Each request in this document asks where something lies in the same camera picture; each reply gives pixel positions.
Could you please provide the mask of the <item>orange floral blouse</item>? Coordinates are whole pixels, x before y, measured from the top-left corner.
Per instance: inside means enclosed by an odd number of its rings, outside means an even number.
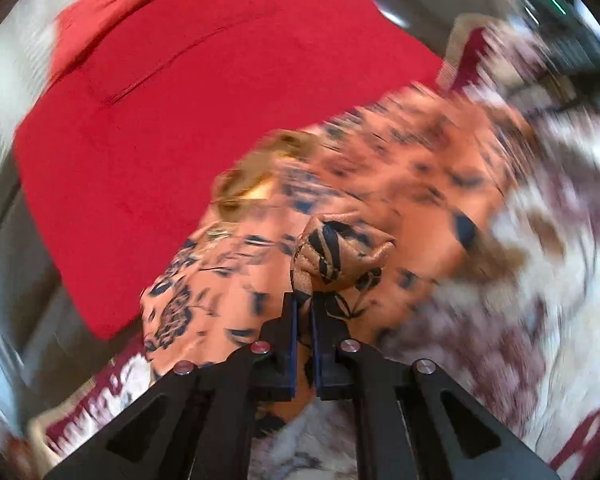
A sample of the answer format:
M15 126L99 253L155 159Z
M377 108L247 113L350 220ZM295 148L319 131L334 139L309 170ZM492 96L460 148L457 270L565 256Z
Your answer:
M317 294L368 344L467 260L527 172L531 127L502 103L414 84L262 139L215 181L196 230L140 297L156 376L251 344L286 294Z

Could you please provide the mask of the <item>floral plush blanket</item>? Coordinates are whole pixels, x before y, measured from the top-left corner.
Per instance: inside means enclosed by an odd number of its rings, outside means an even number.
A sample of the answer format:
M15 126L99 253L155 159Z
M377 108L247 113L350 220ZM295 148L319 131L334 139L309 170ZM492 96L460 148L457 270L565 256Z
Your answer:
M483 14L455 20L443 89L495 96L540 62L529 29ZM586 108L540 120L541 156L507 199L464 266L380 342L404 363L431 351L460 385L548 460L561 479L600 472L600 116ZM216 178L211 212L271 195L283 151L266 139ZM67 400L29 424L39 474L47 474L147 391L149 361L136 337ZM334 448L343 408L304 410L257 444L256 478L352 479Z

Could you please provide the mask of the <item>red folded garment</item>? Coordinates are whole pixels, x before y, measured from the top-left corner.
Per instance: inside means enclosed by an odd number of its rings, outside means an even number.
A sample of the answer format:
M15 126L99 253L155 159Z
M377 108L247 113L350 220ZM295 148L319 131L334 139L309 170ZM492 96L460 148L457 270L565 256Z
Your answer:
M124 18L15 138L32 217L90 332L108 340L137 317L214 178L262 136L440 66L373 0L152 0Z

